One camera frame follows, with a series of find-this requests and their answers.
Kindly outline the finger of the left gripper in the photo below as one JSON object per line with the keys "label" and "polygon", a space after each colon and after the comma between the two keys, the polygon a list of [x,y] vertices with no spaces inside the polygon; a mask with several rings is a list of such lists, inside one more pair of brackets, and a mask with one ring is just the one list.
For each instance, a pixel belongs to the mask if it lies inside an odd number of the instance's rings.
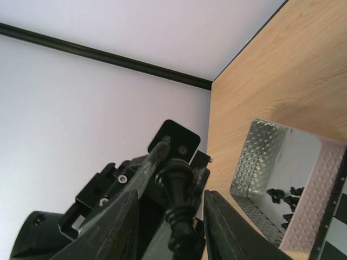
{"label": "finger of the left gripper", "polygon": [[143,196],[150,179],[159,164],[166,159],[169,151],[170,145],[161,141],[148,155],[131,160],[127,169],[138,166],[133,177],[120,187],[116,187],[119,184],[116,181],[106,190],[105,197],[108,202],[86,218],[81,225],[81,232],[86,233],[98,225],[112,225],[119,221],[121,214],[126,211],[126,204]]}

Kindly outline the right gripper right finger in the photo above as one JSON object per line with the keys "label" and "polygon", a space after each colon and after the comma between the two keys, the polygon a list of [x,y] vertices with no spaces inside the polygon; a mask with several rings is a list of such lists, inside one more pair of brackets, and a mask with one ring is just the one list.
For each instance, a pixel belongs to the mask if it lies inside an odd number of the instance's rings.
{"label": "right gripper right finger", "polygon": [[209,259],[290,259],[259,234],[217,191],[205,190],[203,218]]}

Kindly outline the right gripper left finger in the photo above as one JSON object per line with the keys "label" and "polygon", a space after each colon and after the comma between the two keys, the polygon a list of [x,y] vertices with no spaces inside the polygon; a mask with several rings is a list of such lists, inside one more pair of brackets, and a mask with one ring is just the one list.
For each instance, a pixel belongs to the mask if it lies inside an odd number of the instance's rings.
{"label": "right gripper left finger", "polygon": [[136,259],[139,199],[136,190],[112,201],[99,219],[52,259]]}

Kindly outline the black chess bishop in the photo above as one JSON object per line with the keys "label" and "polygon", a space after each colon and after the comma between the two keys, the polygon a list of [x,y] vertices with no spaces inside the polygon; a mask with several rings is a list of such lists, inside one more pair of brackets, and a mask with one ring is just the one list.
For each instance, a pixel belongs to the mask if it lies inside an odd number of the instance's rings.
{"label": "black chess bishop", "polygon": [[194,174],[182,159],[170,159],[161,164],[155,183],[166,194],[168,209],[164,217],[171,229],[168,247],[178,255],[187,255],[198,240],[192,222],[195,208],[189,203],[189,186]]}

